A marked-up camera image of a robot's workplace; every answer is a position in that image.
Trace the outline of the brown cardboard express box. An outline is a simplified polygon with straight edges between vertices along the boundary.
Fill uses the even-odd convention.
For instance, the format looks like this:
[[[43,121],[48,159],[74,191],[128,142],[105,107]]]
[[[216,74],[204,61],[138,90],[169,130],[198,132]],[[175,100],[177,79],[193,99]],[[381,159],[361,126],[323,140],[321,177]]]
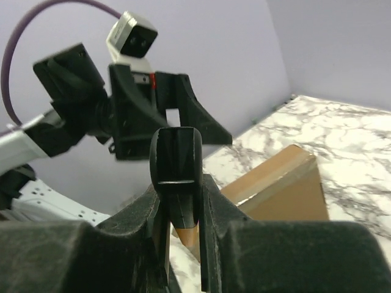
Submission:
[[[317,158],[289,145],[210,197],[213,220],[223,236],[244,215],[261,221],[329,221]]]

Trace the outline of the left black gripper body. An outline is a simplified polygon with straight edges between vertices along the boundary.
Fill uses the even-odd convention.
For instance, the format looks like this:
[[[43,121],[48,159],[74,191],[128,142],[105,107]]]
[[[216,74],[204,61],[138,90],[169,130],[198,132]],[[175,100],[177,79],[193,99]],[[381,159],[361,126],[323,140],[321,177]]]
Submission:
[[[155,131],[168,126],[157,109],[154,75],[132,72],[124,64],[111,64],[108,70],[112,90],[110,152],[119,161],[147,160]]]

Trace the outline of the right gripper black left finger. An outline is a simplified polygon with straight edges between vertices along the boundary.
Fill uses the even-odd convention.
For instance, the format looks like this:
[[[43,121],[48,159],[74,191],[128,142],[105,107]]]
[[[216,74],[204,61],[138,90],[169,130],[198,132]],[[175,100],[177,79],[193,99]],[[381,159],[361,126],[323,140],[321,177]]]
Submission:
[[[167,292],[169,224],[150,187],[93,226],[1,223],[2,292]]]

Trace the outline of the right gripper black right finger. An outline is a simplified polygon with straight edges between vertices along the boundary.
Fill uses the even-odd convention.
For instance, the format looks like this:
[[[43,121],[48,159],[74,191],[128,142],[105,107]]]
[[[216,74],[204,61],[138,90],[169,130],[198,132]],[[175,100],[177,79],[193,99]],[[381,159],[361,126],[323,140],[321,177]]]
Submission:
[[[203,177],[205,292],[389,292],[375,237],[355,222],[252,220]]]

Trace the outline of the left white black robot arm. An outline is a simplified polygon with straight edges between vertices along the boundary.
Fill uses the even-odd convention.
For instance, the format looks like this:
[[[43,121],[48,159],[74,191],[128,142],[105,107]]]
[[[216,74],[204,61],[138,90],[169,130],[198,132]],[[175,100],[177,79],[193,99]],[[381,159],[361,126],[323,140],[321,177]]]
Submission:
[[[85,136],[108,144],[120,161],[147,160],[153,134],[168,125],[167,110],[176,109],[180,124],[198,129],[205,145],[232,143],[232,135],[198,102],[186,74],[153,71],[146,58],[113,46],[109,52],[111,94],[82,44],[34,65],[51,109],[1,136],[2,219],[105,221],[107,214],[56,192],[30,165],[68,152]]]

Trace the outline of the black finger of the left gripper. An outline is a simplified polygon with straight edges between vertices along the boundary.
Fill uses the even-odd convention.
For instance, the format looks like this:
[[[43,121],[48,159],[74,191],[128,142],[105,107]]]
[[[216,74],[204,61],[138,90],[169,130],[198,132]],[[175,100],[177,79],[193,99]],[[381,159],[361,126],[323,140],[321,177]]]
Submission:
[[[176,109],[180,125],[196,128],[204,145],[231,145],[232,135],[198,102],[187,74],[155,73],[155,96],[158,112]]]

